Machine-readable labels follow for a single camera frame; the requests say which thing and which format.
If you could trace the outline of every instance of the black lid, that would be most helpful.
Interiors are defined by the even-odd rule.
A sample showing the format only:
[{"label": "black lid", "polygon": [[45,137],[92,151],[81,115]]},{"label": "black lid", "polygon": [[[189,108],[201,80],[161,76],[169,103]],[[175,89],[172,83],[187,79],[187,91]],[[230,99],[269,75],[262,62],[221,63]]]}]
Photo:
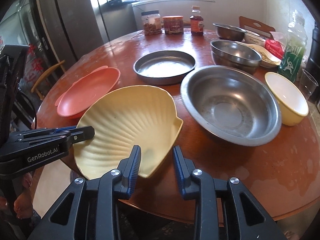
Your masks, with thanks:
[{"label": "black lid", "polygon": [[159,10],[142,12],[142,13],[141,13],[141,16],[150,15],[150,14],[158,14],[158,13],[159,13]]}]

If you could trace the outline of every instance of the black thermos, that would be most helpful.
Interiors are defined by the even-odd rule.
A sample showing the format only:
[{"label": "black thermos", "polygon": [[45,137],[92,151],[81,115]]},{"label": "black thermos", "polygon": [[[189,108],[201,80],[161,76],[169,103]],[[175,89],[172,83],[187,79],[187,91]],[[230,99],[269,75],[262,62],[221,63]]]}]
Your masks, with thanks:
[{"label": "black thermos", "polygon": [[[315,28],[312,33],[312,44],[310,56],[306,65],[308,71],[320,84],[320,29],[318,23],[315,22]],[[310,100],[315,101],[320,97],[320,87],[312,93]]]}]

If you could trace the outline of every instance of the table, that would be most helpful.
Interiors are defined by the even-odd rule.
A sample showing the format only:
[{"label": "table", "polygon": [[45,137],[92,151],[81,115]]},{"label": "table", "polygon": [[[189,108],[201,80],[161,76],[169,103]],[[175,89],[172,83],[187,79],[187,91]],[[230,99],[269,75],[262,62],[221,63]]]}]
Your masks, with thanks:
[{"label": "table", "polygon": [[[175,49],[191,54],[197,66],[214,65],[209,45],[213,39],[217,36],[212,31],[204,31],[204,36],[198,37],[185,29],[183,35],[173,36],[144,36],[138,31],[109,42],[83,56],[58,80],[39,108],[38,126],[76,125],[78,119],[59,117],[54,103],[73,82],[102,65],[121,71],[114,89],[144,84],[132,69],[133,63],[141,56],[157,50]],[[264,82],[266,72],[260,67],[255,76]],[[282,125],[280,133],[270,143],[244,147],[217,142],[207,133],[184,107],[180,84],[162,88],[173,96],[178,116],[184,120],[175,145],[180,145],[185,158],[193,160],[197,168],[219,179],[238,177],[275,220],[302,211],[318,200],[320,140],[310,114],[297,126]],[[72,154],[63,161],[79,172]],[[183,201],[178,193],[171,153],[151,178],[138,178],[136,190],[127,203],[159,216],[193,222],[195,202]]]}]

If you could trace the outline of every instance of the green plastic bottle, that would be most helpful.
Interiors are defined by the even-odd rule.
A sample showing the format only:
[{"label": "green plastic bottle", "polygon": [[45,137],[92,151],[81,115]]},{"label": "green plastic bottle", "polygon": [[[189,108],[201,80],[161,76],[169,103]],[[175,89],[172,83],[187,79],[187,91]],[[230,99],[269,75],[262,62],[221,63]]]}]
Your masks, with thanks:
[{"label": "green plastic bottle", "polygon": [[304,55],[307,34],[304,29],[304,18],[302,13],[295,10],[292,14],[293,21],[288,25],[288,43],[284,56],[278,67],[278,73],[295,82]]}]

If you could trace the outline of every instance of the metal baking pan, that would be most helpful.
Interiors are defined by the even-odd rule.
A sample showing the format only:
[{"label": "metal baking pan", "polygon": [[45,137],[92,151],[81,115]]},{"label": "metal baking pan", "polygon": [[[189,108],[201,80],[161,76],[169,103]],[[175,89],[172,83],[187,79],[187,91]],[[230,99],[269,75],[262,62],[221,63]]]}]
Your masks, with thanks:
[{"label": "metal baking pan", "polygon": [[150,85],[172,85],[195,68],[196,61],[191,55],[177,50],[161,50],[138,59],[133,70]]}]

